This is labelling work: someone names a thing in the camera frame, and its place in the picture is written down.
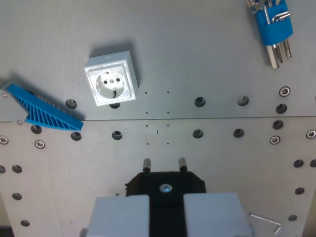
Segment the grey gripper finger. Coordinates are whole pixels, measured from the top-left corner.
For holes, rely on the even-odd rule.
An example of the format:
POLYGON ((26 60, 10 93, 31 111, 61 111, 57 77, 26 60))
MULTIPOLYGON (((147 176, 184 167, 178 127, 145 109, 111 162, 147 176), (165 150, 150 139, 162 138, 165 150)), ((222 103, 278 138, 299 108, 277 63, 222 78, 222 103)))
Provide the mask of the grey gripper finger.
POLYGON ((81 237, 148 237, 150 198, 148 195, 98 197, 89 225, 81 237))
POLYGON ((184 195, 189 237, 251 237, 249 221, 236 193, 184 195))

